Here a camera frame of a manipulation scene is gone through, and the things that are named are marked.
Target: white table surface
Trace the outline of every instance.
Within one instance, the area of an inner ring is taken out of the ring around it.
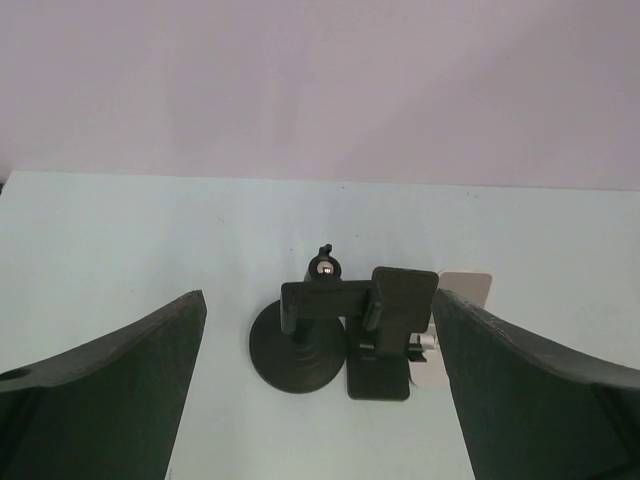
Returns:
[[[640,193],[18,172],[0,197],[0,371],[202,289],[172,480],[473,478],[447,389],[356,402],[344,371],[296,396],[253,370],[256,314],[326,242],[345,279],[488,271],[493,313],[640,368]]]

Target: hole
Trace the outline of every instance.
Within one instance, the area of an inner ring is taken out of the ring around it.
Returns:
[[[29,375],[30,370],[28,368],[16,368],[15,370],[9,370],[0,375],[0,382],[4,380],[15,380],[16,378],[22,378]]]

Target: black clamp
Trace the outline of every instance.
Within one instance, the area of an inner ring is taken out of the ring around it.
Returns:
[[[306,393],[322,388],[347,360],[349,396],[406,400],[409,361],[424,361],[414,332],[429,325],[438,286],[434,272],[378,267],[371,280],[342,281],[342,269],[320,248],[304,282],[285,283],[250,335],[251,360],[275,388]],[[345,318],[345,329],[340,317]]]

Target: white wall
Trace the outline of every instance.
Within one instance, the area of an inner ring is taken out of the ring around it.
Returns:
[[[0,4],[0,166],[640,189],[637,0]]]

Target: circular base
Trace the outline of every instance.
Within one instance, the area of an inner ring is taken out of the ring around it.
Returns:
[[[280,301],[265,308],[251,327],[251,362],[262,379],[288,393],[319,390],[338,374],[347,357],[347,337],[340,319],[313,322],[308,340],[296,344],[282,333]]]

